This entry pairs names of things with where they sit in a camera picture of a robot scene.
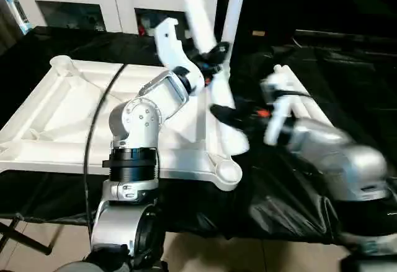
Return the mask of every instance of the white plastic frame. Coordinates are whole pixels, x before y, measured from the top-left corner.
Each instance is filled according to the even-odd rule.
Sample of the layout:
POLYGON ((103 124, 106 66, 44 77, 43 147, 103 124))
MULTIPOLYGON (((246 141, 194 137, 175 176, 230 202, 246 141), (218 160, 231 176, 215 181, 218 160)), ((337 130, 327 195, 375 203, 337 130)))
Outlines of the white plastic frame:
MULTIPOLYGON (((6 170, 83 172, 86 136, 100 95, 121 64, 51 60, 52 68, 0 130, 0 172, 6 170)), ((112 134, 109 113, 133 99, 141 87, 166 70, 128 65, 114 84, 97 121, 92 139, 89 173, 107 175, 112 134)), ((216 120, 208 110, 207 90, 166 121, 159 134, 160 177, 210 181, 224 191, 242 177, 240 167, 223 153, 216 120)))

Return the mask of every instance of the black tablecloth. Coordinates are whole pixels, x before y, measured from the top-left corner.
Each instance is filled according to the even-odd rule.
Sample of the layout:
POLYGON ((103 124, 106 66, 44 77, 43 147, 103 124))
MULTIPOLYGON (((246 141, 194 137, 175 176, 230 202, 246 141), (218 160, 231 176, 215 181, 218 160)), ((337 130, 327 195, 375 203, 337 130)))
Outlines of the black tablecloth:
MULTIPOLYGON (((73 59, 160 65, 154 41, 135 35, 37 27, 0 57, 4 125, 50 68, 57 55, 73 59)), ((331 120, 358 142, 379 148, 397 163, 396 58, 367 53, 336 53, 323 48, 272 48, 233 63, 235 98, 262 102, 258 81, 276 63, 288 64, 331 120)), ((226 193, 211 183, 161 180, 160 205, 169 231, 204 237, 274 238, 337 242, 340 226, 332 202, 318 185, 315 170, 281 148, 251 143, 234 158, 243 179, 226 193)), ((93 207, 105 176, 89 176, 93 207)), ((85 224, 81 175, 5 171, 0 174, 0 217, 18 215, 34 222, 85 224), (24 209, 38 184, 40 192, 24 209)))

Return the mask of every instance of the white cabinet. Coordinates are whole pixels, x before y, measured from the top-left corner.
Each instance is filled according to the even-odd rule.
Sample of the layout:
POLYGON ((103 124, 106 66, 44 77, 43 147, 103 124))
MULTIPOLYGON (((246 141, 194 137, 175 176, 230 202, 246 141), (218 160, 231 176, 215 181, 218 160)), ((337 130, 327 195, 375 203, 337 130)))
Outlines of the white cabinet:
POLYGON ((121 32, 115 0, 19 0, 36 25, 121 32))
MULTIPOLYGON (((176 17, 188 33, 182 0, 19 0, 33 26, 149 34, 163 18, 176 17)), ((212 24, 217 0, 204 0, 212 24)))

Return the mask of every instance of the tile floor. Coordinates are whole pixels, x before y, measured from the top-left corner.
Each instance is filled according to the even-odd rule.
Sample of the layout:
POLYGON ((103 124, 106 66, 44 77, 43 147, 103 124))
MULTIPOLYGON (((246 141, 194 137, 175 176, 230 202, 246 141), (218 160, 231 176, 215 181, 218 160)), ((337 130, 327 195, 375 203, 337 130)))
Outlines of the tile floor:
MULTIPOLYGON (((17 229, 46 245, 57 237, 53 252, 45 256, 9 240, 0 254, 0 270, 52 272, 65 263, 81 260, 89 252, 85 227, 20 222, 17 229)), ((227 241, 168 233, 163 259, 170 272, 337 272, 338 261, 345 255, 342 248, 332 245, 227 241)))

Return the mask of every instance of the white plastic part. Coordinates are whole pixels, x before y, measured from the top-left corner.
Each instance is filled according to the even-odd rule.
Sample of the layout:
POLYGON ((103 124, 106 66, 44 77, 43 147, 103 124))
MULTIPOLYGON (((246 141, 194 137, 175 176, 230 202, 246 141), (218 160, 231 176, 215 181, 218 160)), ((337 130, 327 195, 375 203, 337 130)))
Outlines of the white plastic part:
POLYGON ((192 86, 190 95, 196 96, 204 89, 205 82, 199 68, 191 62, 182 48, 182 42, 177 39, 175 26, 178 20, 168 18, 160 23, 155 30, 157 53, 161 63, 170 71, 181 66, 189 71, 185 76, 192 86))
MULTIPOLYGON (((203 1, 184 0, 184 2, 195 46, 200 53, 208 53, 215 47, 216 40, 205 13, 203 1)), ((212 103, 235 107, 228 78, 223 69, 213 76, 209 89, 212 103)), ((227 155, 239 155, 249 150, 248 139, 241 131, 220 122, 217 123, 217 126, 220 131, 221 146, 227 155)))
MULTIPOLYGON (((58 56, 52 68, 0 130, 0 172, 6 170, 83 172, 86 137, 100 95, 121 64, 71 60, 58 56)), ((114 84, 99 115, 89 160, 89 173, 108 175, 110 111, 134 98, 165 68, 128 65, 114 84)), ((233 190, 242 172, 220 148, 216 121, 208 110, 205 89, 159 133, 160 177, 209 181, 233 190), (207 138, 218 145, 206 149, 207 138)))
POLYGON ((223 25, 222 41, 230 43, 230 49, 225 60, 226 70, 230 68, 230 59, 233 52, 233 44, 236 39, 237 27, 241 8, 244 0, 229 0, 225 24, 223 25))

